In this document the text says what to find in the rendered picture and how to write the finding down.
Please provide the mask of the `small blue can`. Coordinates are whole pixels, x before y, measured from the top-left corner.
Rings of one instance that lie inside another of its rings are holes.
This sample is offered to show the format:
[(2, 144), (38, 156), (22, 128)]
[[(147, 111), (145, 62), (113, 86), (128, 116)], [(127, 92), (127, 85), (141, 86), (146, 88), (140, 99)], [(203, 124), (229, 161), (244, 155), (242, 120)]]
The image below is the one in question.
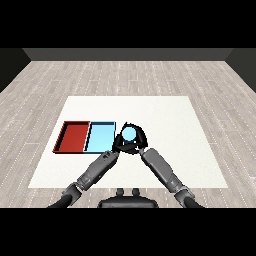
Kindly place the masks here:
[(133, 144), (136, 141), (136, 130), (133, 127), (126, 127), (122, 131), (125, 144)]

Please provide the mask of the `red shallow open box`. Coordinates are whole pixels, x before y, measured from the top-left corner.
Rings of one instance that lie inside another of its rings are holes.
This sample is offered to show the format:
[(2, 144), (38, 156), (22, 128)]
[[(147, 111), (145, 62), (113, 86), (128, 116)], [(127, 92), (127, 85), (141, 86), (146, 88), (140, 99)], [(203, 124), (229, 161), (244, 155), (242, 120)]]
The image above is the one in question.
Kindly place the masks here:
[(55, 154), (83, 154), (89, 121), (65, 121), (53, 148)]

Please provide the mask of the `dark grey robot body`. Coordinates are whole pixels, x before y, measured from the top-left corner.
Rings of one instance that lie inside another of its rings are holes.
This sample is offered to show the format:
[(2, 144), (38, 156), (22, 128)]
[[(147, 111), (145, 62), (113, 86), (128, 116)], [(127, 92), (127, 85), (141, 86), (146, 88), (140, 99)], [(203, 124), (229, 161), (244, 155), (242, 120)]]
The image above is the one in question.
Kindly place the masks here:
[(124, 195), (124, 189), (118, 188), (114, 197), (101, 200), (98, 208), (158, 208), (155, 200), (142, 197), (138, 188), (132, 189), (131, 196)]

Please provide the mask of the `light blue shallow open box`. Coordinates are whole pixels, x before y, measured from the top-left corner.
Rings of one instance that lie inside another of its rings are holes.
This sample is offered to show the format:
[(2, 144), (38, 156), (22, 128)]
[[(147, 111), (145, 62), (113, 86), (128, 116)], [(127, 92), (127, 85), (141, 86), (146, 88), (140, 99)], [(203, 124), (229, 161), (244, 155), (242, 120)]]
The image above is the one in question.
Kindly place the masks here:
[(83, 152), (101, 154), (111, 151), (115, 139), (116, 123), (114, 121), (92, 121), (86, 135)]

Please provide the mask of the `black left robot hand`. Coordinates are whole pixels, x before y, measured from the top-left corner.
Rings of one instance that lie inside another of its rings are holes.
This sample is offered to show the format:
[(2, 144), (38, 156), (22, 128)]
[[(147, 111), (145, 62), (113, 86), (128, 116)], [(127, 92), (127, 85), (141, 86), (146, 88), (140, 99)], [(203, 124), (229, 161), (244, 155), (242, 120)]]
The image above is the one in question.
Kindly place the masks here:
[(117, 134), (113, 145), (112, 145), (112, 152), (127, 152), (127, 146), (128, 146), (128, 141), (125, 140), (122, 136), (121, 133)]

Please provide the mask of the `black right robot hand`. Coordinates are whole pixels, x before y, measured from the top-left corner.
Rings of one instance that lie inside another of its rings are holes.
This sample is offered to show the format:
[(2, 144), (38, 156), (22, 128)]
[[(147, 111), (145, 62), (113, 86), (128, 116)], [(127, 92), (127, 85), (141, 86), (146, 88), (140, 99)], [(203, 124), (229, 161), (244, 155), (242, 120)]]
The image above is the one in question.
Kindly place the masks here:
[(125, 123), (122, 127), (121, 134), (123, 129), (126, 127), (133, 127), (136, 130), (136, 141), (133, 144), (128, 144), (127, 152), (125, 153), (132, 154), (132, 155), (138, 154), (148, 146), (145, 132), (142, 130), (141, 127), (135, 124)]

